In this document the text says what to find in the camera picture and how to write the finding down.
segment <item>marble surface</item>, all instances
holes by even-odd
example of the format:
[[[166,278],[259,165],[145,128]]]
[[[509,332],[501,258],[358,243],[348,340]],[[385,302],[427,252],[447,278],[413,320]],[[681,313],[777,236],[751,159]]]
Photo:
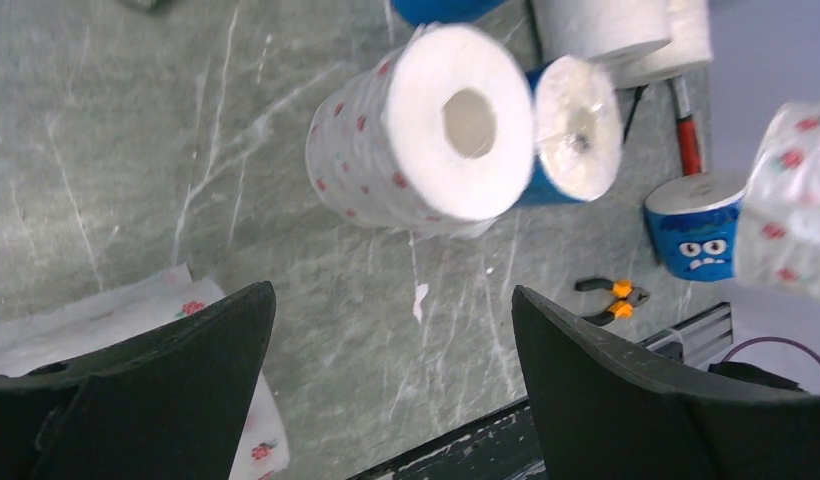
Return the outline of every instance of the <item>marble surface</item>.
[[[480,25],[534,66],[522,1]],[[514,285],[592,313],[609,298],[574,280],[629,277],[653,292],[609,327],[631,339],[717,300],[657,265],[642,222],[643,198],[680,174],[664,85],[592,204],[510,212],[471,241],[364,230],[323,207],[303,161],[311,115],[410,33],[383,0],[191,0],[155,15],[0,0],[0,321],[180,262],[228,292],[271,280],[264,370],[293,459],[272,478],[310,480],[524,395]],[[689,84],[704,124],[705,73]]]

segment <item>floral patterned paper roll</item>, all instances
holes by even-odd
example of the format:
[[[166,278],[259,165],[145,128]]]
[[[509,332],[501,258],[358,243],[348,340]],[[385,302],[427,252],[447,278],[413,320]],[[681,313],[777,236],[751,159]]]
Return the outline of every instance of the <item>floral patterned paper roll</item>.
[[[305,160],[316,194],[350,223],[472,236],[519,198],[533,149],[519,65],[495,39],[455,24],[417,30],[328,97]]]
[[[820,103],[788,103],[770,123],[746,186],[737,281],[820,299]]]

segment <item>monster eyes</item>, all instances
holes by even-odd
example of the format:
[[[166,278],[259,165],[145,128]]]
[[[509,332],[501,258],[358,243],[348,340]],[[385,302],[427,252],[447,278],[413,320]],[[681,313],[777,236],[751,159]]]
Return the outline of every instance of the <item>monster eyes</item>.
[[[725,253],[725,250],[728,250],[728,242],[725,240],[719,239],[704,242],[704,251],[708,255],[719,255]]]
[[[678,245],[678,250],[685,257],[697,257],[704,250],[708,255],[720,255],[728,250],[728,242],[718,238],[716,240],[708,240],[704,243],[684,242]]]
[[[678,249],[685,257],[695,257],[701,253],[701,245],[693,242],[684,242],[681,245],[678,245]]]

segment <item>wall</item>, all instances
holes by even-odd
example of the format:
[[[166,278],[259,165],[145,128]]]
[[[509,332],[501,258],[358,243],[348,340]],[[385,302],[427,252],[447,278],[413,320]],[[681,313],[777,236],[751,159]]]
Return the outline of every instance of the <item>wall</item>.
[[[711,10],[713,162],[745,172],[781,104],[820,100],[820,0],[716,0]],[[820,303],[734,284],[724,291],[739,339],[789,336],[820,353]],[[789,349],[756,347],[754,360],[820,391],[819,368],[797,351],[780,355]]]

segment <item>blue cartoon monster cup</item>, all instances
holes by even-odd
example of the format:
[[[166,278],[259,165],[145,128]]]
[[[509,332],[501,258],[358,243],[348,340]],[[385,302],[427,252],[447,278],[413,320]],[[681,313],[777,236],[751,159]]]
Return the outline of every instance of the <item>blue cartoon monster cup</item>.
[[[734,276],[734,237],[745,182],[731,172],[677,178],[646,198],[646,222],[672,275],[697,282]]]

